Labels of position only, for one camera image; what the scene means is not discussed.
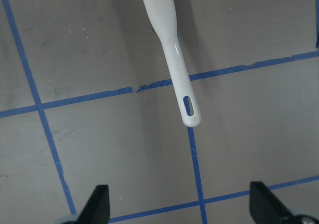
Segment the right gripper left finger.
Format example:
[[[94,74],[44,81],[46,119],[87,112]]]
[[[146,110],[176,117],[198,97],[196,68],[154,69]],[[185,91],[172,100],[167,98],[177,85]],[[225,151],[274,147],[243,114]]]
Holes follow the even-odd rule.
[[[97,185],[75,223],[107,224],[109,220],[109,186]]]

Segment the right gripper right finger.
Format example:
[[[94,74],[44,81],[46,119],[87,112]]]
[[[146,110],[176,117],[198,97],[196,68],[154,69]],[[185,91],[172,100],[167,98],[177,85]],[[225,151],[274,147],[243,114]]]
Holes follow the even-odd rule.
[[[298,224],[299,217],[260,181],[250,182],[249,212],[256,224]]]

